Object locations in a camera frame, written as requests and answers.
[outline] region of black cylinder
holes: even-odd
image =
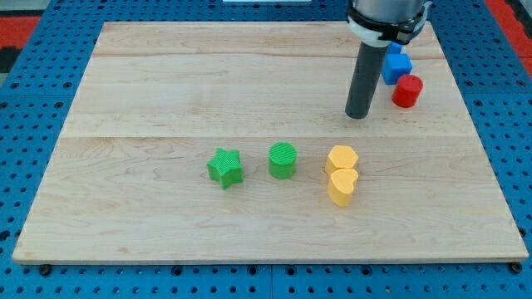
[[[359,120],[366,117],[387,50],[388,47],[370,47],[361,42],[346,104],[349,117]]]

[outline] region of wooden board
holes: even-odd
[[[13,258],[51,264],[506,262],[528,256],[430,24],[406,48],[425,82],[370,115],[343,108],[359,40],[345,22],[107,23]],[[268,174],[268,148],[298,149]],[[339,208],[323,172],[360,155]],[[238,149],[244,183],[207,175]]]

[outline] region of green star-shaped block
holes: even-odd
[[[216,149],[216,155],[207,163],[209,177],[219,181],[222,189],[235,183],[242,183],[244,175],[237,150]]]

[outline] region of yellow hexagon block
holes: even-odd
[[[358,172],[355,169],[339,169],[331,174],[327,192],[331,200],[340,207],[347,207],[351,202]]]
[[[327,156],[325,172],[330,176],[338,169],[352,169],[357,166],[358,154],[348,145],[334,145]]]

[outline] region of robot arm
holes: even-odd
[[[390,42],[406,45],[425,24],[426,0],[350,0],[347,24],[362,39],[346,114],[366,117]]]

